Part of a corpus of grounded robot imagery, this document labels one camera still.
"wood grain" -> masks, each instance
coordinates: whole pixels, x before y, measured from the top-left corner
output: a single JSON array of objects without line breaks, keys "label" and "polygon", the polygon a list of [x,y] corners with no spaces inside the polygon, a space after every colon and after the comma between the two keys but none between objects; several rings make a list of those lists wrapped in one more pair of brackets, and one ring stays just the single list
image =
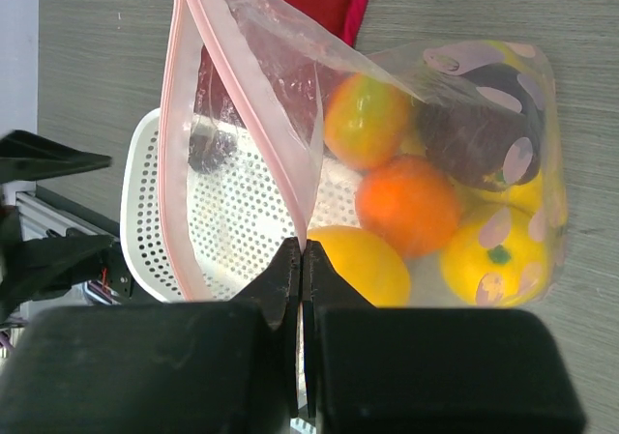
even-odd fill
[{"label": "wood grain", "polygon": [[[118,219],[133,129],[159,103],[171,0],[41,0],[39,128],[111,154],[48,188]],[[370,0],[358,47],[491,38],[537,44],[557,80],[571,205],[565,271],[529,308],[557,337],[592,433],[619,426],[619,0]]]}]

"plastic bag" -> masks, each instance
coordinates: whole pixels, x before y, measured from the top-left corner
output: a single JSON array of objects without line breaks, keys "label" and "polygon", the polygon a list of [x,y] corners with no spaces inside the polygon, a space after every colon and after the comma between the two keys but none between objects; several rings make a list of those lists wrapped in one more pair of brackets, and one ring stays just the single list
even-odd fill
[{"label": "plastic bag", "polygon": [[162,232],[187,299],[227,299],[284,237],[377,306],[543,293],[567,222],[548,61],[528,44],[366,57],[281,0],[175,0]]}]

